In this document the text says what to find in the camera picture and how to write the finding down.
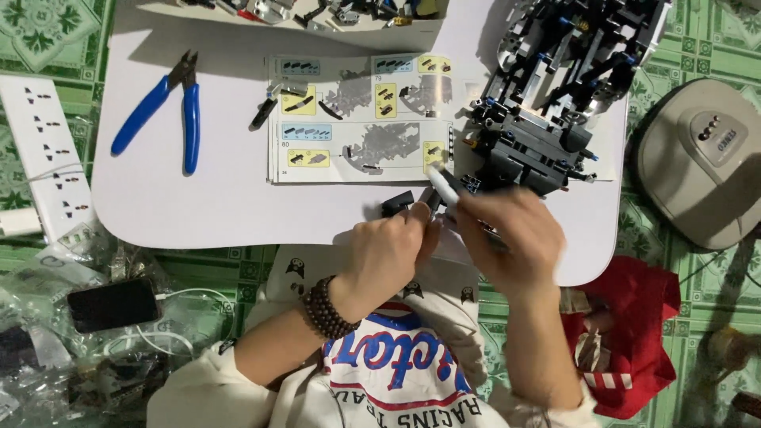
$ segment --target smartphone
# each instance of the smartphone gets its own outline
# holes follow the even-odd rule
[[[156,321],[161,317],[153,285],[147,278],[70,292],[66,301],[74,318],[74,329],[82,334]]]

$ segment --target red bag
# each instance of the red bag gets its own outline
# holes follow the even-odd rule
[[[635,258],[614,257],[591,283],[579,286],[589,300],[604,302],[613,317],[605,333],[609,372],[583,372],[594,411],[629,419],[677,378],[663,348],[663,323],[679,313],[679,277]],[[571,354],[586,331],[584,314],[562,315]]]

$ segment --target lego parts pile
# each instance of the lego parts pile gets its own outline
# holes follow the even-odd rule
[[[317,0],[314,10],[296,14],[297,0],[184,0],[188,6],[220,8],[234,16],[264,24],[293,20],[308,30],[342,31],[362,19],[385,21],[384,28],[410,25],[412,19],[435,18],[436,0]]]

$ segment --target left hand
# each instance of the left hand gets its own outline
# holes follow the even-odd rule
[[[390,219],[354,226],[349,266],[330,283],[338,313],[353,323],[391,299],[431,258],[440,233],[441,222],[431,222],[422,202]]]

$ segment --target power strip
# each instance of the power strip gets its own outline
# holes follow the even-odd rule
[[[79,162],[52,80],[0,76],[0,97],[27,178]],[[48,242],[63,240],[68,247],[69,232],[96,219],[81,165],[56,170],[30,186]]]

